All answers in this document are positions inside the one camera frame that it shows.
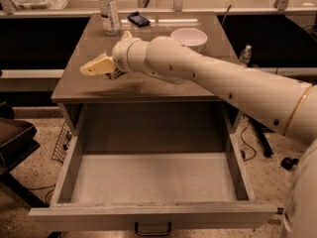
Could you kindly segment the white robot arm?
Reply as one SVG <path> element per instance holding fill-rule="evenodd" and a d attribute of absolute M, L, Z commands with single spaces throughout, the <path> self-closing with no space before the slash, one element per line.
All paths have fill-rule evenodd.
<path fill-rule="evenodd" d="M 112 49 L 80 68 L 84 75 L 140 72 L 190 80 L 276 133 L 308 146 L 294 173 L 280 238 L 317 237 L 317 87 L 311 83 L 201 55 L 161 36 L 149 42 L 126 31 Z"/>

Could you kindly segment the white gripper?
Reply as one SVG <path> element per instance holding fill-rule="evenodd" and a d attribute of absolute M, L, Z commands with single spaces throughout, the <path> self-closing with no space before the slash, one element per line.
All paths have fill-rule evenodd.
<path fill-rule="evenodd" d="M 86 76 L 94 76 L 113 72 L 117 67 L 123 72 L 150 71 L 146 63 L 146 52 L 149 42 L 135 38 L 129 31 L 125 31 L 121 40 L 112 49 L 112 57 L 101 54 L 80 68 Z"/>

